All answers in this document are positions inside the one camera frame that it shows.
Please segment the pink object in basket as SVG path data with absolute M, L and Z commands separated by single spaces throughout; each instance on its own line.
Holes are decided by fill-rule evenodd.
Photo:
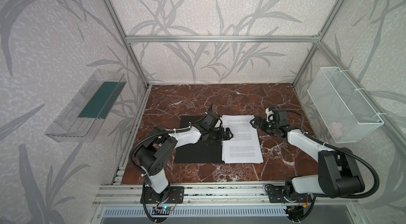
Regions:
M 333 138 L 339 139 L 343 136 L 342 123 L 332 122 L 328 128 L 329 128 L 329 131 L 330 131 L 331 135 L 333 136 Z

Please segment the white paper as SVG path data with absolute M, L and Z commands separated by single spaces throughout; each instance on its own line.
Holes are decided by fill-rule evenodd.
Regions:
M 224 115 L 222 122 L 233 138 L 223 141 L 222 160 L 226 164 L 261 164 L 263 156 L 258 132 L 250 121 L 253 115 Z

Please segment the aluminium front rail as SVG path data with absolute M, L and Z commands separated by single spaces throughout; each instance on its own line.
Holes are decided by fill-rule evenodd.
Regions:
M 264 182 L 180 183 L 177 207 L 186 206 L 265 206 L 270 204 Z M 101 186 L 93 207 L 140 206 L 142 185 Z

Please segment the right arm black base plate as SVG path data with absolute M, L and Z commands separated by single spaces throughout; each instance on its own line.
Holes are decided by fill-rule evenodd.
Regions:
M 264 190 L 270 203 L 308 204 L 310 201 L 307 194 L 298 193 L 293 189 L 293 186 L 289 185 L 275 186 L 272 184 L 266 184 Z

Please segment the clear plastic wall tray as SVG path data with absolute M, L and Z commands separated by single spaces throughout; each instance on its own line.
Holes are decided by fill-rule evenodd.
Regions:
M 44 134 L 59 143 L 92 142 L 126 83 L 124 73 L 95 70 Z

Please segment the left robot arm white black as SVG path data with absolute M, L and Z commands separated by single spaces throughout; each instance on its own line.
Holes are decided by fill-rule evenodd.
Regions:
M 213 112 L 207 112 L 202 118 L 188 122 L 186 127 L 165 129 L 155 127 L 153 131 L 129 153 L 129 163 L 141 172 L 146 185 L 157 195 L 170 189 L 164 168 L 172 152 L 182 146 L 198 142 L 222 142 L 234 137 L 222 119 Z

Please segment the aluminium cage frame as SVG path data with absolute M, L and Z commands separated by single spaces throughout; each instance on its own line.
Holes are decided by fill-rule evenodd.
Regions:
M 375 103 L 385 136 L 374 146 L 386 182 L 406 179 L 406 0 L 107 0 L 149 83 L 167 45 L 176 83 L 273 81 L 271 43 L 323 44 Z

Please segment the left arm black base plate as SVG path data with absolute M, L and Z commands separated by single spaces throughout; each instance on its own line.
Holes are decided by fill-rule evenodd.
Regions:
M 161 193 L 155 192 L 151 187 L 145 187 L 140 202 L 142 204 L 181 204 L 184 195 L 185 187 L 169 186 Z

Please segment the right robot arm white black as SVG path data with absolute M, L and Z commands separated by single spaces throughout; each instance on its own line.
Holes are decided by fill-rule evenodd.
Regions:
M 300 176 L 285 181 L 284 196 L 293 198 L 299 194 L 321 195 L 329 198 L 348 197 L 362 193 L 365 184 L 356 158 L 347 149 L 334 150 L 319 143 L 302 127 L 290 124 L 288 110 L 266 109 L 266 118 L 256 116 L 250 125 L 267 135 L 278 137 L 297 147 L 318 163 L 316 175 Z

